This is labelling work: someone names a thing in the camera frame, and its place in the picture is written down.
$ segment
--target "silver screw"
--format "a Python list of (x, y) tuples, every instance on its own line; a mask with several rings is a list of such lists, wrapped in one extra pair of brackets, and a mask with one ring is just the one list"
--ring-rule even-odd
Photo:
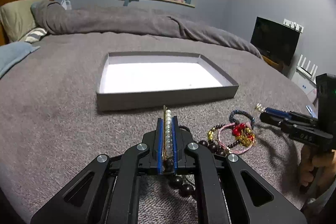
[(239, 158), (238, 158), (238, 156), (236, 154), (230, 154), (227, 158), (231, 162), (236, 162), (237, 160), (239, 160)]
[(107, 161), (107, 156), (106, 155), (99, 155), (97, 157), (98, 162), (105, 162)]
[(188, 148), (191, 150), (196, 150), (198, 148), (198, 144), (197, 143), (190, 143), (188, 144)]
[(147, 145), (145, 143), (139, 143), (136, 148), (138, 150), (146, 150), (147, 149)]

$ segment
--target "blue pillow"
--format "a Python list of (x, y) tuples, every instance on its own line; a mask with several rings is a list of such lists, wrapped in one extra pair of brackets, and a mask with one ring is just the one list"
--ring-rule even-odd
[(0, 79), (11, 67), (39, 47), (33, 47), (27, 42), (13, 42), (0, 46)]

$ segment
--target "pink cord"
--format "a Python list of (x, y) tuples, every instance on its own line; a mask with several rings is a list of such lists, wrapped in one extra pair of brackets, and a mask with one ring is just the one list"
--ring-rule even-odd
[(227, 146), (225, 145), (225, 143), (221, 142), (221, 132), (222, 130), (224, 129), (227, 129), (229, 127), (232, 127), (234, 126), (235, 123), (229, 123), (229, 124), (226, 124), (224, 125), (220, 130), (218, 130), (218, 135), (217, 135), (217, 139), (218, 139), (218, 144), (224, 149), (224, 150), (228, 150), (230, 154), (236, 154), (236, 155), (241, 155), (241, 154), (244, 154), (245, 152), (249, 151), (250, 148), (254, 145), (255, 143), (255, 139), (253, 140), (253, 142), (250, 144), (250, 146), (248, 148), (245, 148), (244, 150), (242, 151), (234, 151), (234, 150), (231, 150), (230, 148), (227, 148)]

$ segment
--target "beige pillow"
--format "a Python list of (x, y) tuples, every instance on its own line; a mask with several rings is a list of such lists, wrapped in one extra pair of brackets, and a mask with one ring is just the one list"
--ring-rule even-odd
[(11, 42), (36, 28), (30, 7), (38, 1), (42, 0), (17, 0), (0, 7), (0, 20)]

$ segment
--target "pillow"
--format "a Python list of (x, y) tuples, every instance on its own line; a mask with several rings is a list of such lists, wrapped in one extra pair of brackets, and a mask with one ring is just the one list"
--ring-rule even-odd
[(0, 79), (11, 67), (38, 48), (39, 46), (33, 47), (27, 42), (13, 42), (0, 46)]
[(44, 36), (47, 35), (47, 30), (41, 27), (35, 28), (28, 32), (20, 41), (28, 42), (28, 43), (35, 43), (40, 41)]
[(18, 41), (27, 32), (36, 28), (30, 7), (43, 0), (17, 0), (0, 7), (1, 23), (11, 42)]

